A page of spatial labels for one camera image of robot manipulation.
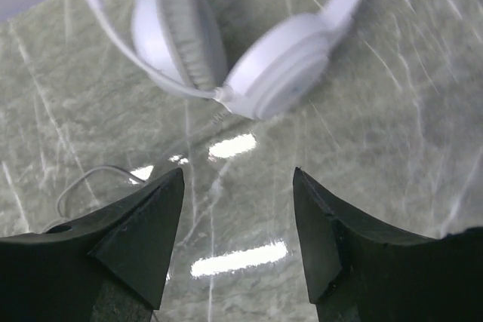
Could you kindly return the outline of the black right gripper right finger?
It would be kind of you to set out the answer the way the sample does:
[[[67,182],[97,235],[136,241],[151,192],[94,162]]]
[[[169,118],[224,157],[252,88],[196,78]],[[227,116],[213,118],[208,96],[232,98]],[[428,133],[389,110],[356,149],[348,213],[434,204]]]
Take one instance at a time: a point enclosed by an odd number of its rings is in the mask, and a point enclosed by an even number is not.
[[[480,321],[482,230],[441,239],[383,222],[301,169],[294,213],[320,321]]]

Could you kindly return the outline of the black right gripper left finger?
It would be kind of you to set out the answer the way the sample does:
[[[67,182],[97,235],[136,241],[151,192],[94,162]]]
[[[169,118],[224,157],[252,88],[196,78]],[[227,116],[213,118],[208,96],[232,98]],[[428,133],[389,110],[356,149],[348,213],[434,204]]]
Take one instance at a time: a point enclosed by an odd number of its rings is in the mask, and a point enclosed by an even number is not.
[[[183,205],[173,169],[46,232],[1,240],[3,321],[149,321],[161,305]]]

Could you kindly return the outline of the white headphones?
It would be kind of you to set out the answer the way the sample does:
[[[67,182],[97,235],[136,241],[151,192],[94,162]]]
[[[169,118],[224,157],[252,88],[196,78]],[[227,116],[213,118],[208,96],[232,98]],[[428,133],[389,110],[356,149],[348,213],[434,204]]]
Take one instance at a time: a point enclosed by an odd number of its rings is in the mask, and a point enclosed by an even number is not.
[[[228,113],[267,120],[307,95],[350,30],[361,0],[327,0],[251,36],[231,60],[209,0],[134,0],[131,40],[103,0],[85,0],[109,40],[163,91],[212,100]]]

